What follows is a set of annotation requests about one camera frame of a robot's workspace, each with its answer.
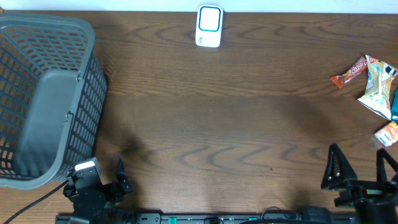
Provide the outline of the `small orange snack packet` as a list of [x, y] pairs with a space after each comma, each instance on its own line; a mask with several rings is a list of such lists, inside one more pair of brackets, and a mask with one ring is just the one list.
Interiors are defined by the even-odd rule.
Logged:
[[397, 142], [397, 123], [395, 121], [391, 121], [383, 128], [375, 132], [374, 136], [384, 146], [392, 146], [395, 142]]

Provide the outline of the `teal mouthwash bottle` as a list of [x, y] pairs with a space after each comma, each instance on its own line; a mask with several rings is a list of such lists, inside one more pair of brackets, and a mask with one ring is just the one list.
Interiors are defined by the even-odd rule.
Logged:
[[391, 120], [398, 123], [398, 90], [394, 93], [394, 101], [391, 106]]

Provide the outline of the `yellow snack chips bag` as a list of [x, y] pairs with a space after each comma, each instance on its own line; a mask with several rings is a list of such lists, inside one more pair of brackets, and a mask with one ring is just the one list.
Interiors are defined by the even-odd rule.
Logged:
[[391, 120], [390, 90], [397, 69], [382, 60], [366, 55], [368, 82], [358, 101], [385, 119]]

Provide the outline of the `red chocolate bar wrapper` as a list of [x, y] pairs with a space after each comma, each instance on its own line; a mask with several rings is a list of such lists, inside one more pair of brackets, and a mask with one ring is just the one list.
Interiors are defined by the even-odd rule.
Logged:
[[338, 88], [343, 88], [345, 84], [357, 77], [360, 73], [367, 69], [367, 60], [361, 56], [351, 68], [342, 75], [335, 75], [330, 77], [330, 80], [337, 85]]

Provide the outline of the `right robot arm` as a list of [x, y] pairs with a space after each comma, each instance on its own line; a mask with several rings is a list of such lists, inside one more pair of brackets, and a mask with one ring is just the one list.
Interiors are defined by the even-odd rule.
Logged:
[[302, 220], [314, 223], [397, 223], [397, 175], [387, 178], [385, 165], [396, 172], [397, 161], [385, 150], [376, 153], [376, 180], [359, 180], [349, 161], [333, 143], [321, 189], [339, 192], [336, 207], [353, 208], [354, 213], [336, 214], [326, 208], [305, 207]]

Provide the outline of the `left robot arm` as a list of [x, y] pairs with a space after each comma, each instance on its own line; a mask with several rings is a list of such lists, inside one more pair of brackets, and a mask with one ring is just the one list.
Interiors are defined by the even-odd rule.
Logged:
[[135, 223], [133, 212], [116, 206], [132, 192], [122, 160], [118, 160], [116, 180], [103, 184], [98, 160], [93, 157], [77, 165], [68, 175], [63, 194], [73, 203], [70, 223]]

